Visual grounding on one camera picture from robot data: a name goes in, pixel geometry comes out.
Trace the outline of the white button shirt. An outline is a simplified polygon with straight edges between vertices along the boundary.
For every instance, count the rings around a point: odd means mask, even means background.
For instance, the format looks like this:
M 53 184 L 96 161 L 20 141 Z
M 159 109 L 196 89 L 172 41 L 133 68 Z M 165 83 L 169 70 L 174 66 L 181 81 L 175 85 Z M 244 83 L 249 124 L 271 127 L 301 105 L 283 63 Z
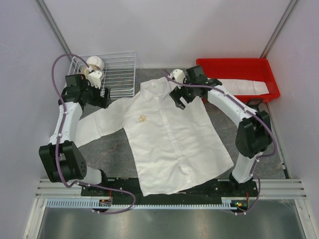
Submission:
M 166 78 L 141 84 L 133 98 L 115 100 L 78 123 L 75 143 L 83 146 L 124 129 L 144 196 L 173 194 L 216 178 L 234 163 L 200 98 L 181 110 Z M 147 120 L 140 122 L 145 115 Z

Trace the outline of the flower brooch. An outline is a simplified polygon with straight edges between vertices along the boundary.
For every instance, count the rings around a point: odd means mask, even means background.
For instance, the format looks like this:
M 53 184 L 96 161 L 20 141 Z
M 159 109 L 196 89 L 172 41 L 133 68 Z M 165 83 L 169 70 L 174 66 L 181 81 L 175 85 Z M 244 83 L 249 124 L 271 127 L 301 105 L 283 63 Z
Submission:
M 147 117 L 145 116 L 145 115 L 141 115 L 140 117 L 139 117 L 139 121 L 140 122 L 145 122 L 147 120 Z

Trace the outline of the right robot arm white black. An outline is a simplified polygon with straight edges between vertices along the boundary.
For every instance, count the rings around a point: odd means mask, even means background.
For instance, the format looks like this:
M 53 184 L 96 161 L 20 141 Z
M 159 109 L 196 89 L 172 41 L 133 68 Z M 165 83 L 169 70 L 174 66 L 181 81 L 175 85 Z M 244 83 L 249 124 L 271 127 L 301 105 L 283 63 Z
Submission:
M 197 65 L 186 71 L 165 72 L 165 78 L 176 85 L 170 92 L 176 107 L 185 109 L 196 97 L 207 100 L 225 113 L 236 125 L 235 145 L 239 156 L 229 179 L 228 190 L 234 196 L 246 191 L 259 159 L 270 144 L 275 143 L 270 116 L 257 111 L 233 96 L 216 78 L 208 78 Z

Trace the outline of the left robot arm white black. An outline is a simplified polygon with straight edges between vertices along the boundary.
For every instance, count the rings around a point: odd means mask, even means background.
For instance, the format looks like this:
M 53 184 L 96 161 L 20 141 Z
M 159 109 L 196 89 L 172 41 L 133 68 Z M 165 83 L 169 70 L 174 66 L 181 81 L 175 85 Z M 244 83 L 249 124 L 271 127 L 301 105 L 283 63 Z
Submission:
M 69 187 L 77 181 L 92 184 L 99 196 L 109 192 L 109 183 L 102 170 L 87 166 L 86 160 L 75 144 L 78 122 L 84 107 L 89 104 L 107 108 L 111 104 L 110 90 L 102 87 L 103 74 L 92 71 L 65 77 L 66 86 L 58 93 L 59 118 L 48 145 L 39 148 L 39 156 L 49 180 L 66 183 Z

